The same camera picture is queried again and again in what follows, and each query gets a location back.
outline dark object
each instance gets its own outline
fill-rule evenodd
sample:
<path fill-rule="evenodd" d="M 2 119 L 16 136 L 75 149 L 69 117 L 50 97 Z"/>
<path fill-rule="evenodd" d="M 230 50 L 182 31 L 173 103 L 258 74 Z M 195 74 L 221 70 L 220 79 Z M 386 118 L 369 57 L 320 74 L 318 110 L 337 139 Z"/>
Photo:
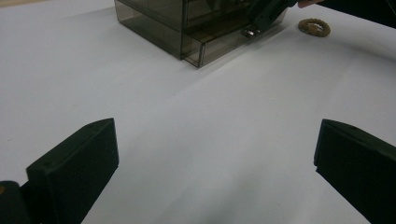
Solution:
<path fill-rule="evenodd" d="M 266 30 L 288 7 L 293 7 L 298 0 L 251 0 L 247 17 L 257 30 Z"/>
<path fill-rule="evenodd" d="M 396 147 L 351 125 L 324 119 L 314 164 L 371 223 L 396 223 Z"/>
<path fill-rule="evenodd" d="M 329 0 L 318 4 L 368 21 L 396 28 L 396 16 L 392 11 L 392 7 L 395 5 L 394 0 Z"/>
<path fill-rule="evenodd" d="M 31 164 L 21 188 L 0 182 L 0 223 L 81 223 L 118 165 L 114 119 L 88 124 Z"/>

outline white table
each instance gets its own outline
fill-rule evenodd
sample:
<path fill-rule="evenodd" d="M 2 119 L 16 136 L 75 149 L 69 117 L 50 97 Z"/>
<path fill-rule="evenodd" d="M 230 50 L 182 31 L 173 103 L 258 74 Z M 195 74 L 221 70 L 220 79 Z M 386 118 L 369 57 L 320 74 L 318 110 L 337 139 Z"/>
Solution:
<path fill-rule="evenodd" d="M 315 170 L 322 119 L 396 146 L 396 30 L 324 7 L 196 70 L 107 0 L 0 8 L 0 178 L 115 118 L 120 168 L 83 223 L 361 224 Z M 298 31 L 319 18 L 327 38 Z"/>

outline white surface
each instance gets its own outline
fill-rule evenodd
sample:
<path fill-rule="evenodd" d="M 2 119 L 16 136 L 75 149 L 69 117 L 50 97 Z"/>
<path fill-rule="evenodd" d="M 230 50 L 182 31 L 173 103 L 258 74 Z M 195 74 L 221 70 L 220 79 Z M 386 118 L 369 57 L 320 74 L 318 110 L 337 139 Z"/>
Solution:
<path fill-rule="evenodd" d="M 297 30 L 320 18 L 328 38 Z M 313 165 L 322 119 L 396 145 L 396 32 L 323 7 L 196 70 L 112 1 L 0 8 L 0 179 L 115 118 L 120 168 L 83 223 L 368 223 Z"/>

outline transparent plastic box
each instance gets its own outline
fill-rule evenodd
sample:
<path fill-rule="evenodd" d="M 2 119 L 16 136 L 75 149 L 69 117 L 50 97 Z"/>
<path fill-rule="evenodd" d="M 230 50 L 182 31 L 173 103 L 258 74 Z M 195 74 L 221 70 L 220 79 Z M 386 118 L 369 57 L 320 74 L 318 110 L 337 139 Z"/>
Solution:
<path fill-rule="evenodd" d="M 121 24 L 196 67 L 251 40 L 241 35 L 250 25 L 246 5 L 235 0 L 115 0 L 115 4 Z"/>

